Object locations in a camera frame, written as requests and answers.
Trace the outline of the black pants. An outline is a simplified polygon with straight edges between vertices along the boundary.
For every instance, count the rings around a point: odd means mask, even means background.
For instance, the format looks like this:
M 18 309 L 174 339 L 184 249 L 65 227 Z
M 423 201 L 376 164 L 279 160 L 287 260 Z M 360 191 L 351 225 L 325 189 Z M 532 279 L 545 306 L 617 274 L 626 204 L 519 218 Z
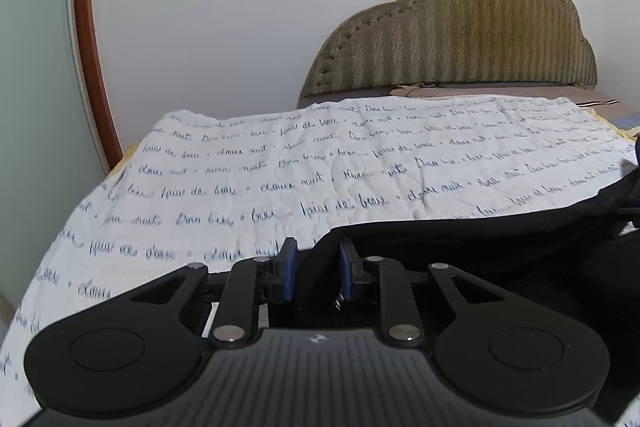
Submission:
M 409 271 L 435 262 L 560 312 L 604 340 L 611 369 L 594 408 L 615 425 L 639 422 L 639 168 L 570 207 L 470 220 L 367 223 L 326 233 L 296 277 L 304 329 L 337 327 L 341 239 L 361 256 L 391 257 Z

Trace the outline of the white bedsheet with blue script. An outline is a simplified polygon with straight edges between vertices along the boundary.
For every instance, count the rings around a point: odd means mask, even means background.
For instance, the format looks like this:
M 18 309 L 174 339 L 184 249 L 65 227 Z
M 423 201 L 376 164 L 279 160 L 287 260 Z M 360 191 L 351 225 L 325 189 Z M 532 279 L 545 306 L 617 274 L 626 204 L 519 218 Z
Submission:
M 70 214 L 1 349 L 1 421 L 38 405 L 23 369 L 40 329 L 190 262 L 215 271 L 308 248 L 340 225 L 562 208 L 636 165 L 630 140 L 567 98 L 352 98 L 218 120 L 187 110 Z

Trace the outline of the frosted glass sliding door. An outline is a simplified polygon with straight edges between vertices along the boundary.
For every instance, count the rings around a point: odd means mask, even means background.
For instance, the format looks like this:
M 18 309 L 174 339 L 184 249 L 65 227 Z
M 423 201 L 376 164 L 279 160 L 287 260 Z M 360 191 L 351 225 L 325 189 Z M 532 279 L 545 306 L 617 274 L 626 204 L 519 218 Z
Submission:
M 11 306 L 104 174 L 70 0 L 1 0 L 1 294 Z

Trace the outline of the olive upholstered headboard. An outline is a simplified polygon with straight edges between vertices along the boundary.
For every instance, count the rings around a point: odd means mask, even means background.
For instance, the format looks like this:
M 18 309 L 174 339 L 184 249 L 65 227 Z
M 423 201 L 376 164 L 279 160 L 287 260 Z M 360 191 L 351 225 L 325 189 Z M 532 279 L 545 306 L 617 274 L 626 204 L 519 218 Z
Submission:
M 395 0 L 332 31 L 302 98 L 409 84 L 592 88 L 597 61 L 572 0 Z

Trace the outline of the brown wooden door frame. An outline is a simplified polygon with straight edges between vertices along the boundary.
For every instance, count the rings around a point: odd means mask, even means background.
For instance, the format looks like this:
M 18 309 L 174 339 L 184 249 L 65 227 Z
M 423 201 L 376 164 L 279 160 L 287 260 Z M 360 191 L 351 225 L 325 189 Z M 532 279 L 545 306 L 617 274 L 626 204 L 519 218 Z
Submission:
M 122 160 L 120 145 L 103 79 L 93 0 L 73 0 L 77 49 L 82 80 L 85 83 L 91 119 L 98 136 L 98 149 L 108 168 Z

